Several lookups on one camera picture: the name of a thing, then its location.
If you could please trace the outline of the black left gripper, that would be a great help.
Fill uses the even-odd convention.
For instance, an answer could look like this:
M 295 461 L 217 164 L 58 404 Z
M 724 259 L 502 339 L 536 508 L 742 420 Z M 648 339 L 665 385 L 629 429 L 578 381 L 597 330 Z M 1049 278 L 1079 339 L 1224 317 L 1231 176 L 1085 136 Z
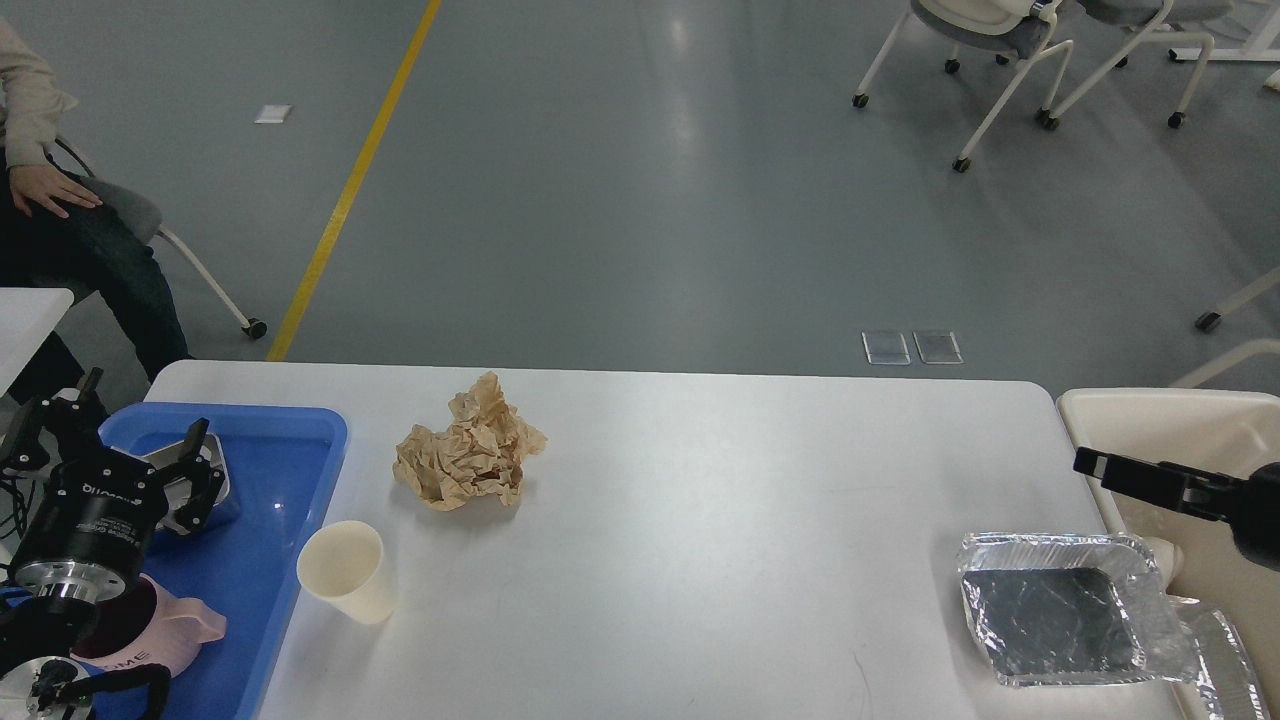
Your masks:
M 136 587 L 155 530 L 189 538 L 229 521 L 229 471 L 210 420 L 193 421 L 182 441 L 152 451 L 150 462 L 104 450 L 102 374 L 95 366 L 70 393 L 23 404 L 3 438 L 5 475 L 64 461 L 10 564 L 10 582 L 33 596 L 114 600 Z M 41 442 L 45 433 L 55 439 L 55 456 Z

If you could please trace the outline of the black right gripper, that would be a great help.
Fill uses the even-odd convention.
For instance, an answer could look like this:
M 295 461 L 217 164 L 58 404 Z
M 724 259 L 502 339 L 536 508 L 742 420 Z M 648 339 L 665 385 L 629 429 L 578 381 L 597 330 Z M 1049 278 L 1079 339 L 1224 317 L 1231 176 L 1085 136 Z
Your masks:
M 1080 447 L 1073 469 L 1112 493 L 1192 518 L 1226 521 L 1242 557 L 1279 571 L 1279 462 L 1239 479 Z

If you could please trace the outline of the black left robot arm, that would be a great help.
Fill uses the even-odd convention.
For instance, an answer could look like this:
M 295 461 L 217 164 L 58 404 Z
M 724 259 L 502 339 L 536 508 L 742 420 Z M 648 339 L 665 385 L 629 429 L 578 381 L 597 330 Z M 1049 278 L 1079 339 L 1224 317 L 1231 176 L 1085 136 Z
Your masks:
M 157 533 L 195 538 L 232 506 L 227 469 L 206 446 L 207 419 L 195 420 L 161 465 L 102 441 L 101 374 L 84 374 L 72 395 L 31 398 L 3 439 L 3 488 L 19 536 L 3 584 L 27 593 L 3 611 L 4 717 L 93 719 L 99 696 L 134 688 L 147 692 L 142 717 L 161 717 L 179 662 L 91 673 L 73 651 L 105 603 L 140 585 Z

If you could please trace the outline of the person's hand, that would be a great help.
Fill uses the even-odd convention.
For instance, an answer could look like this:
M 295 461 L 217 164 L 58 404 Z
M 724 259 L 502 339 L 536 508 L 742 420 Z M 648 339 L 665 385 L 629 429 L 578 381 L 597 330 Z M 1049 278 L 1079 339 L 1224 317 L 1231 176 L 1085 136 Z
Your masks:
M 10 167 L 6 173 L 12 201 L 26 217 L 33 217 L 40 208 L 58 219 L 69 219 L 69 208 L 93 210 L 102 206 L 93 191 L 52 165 Z

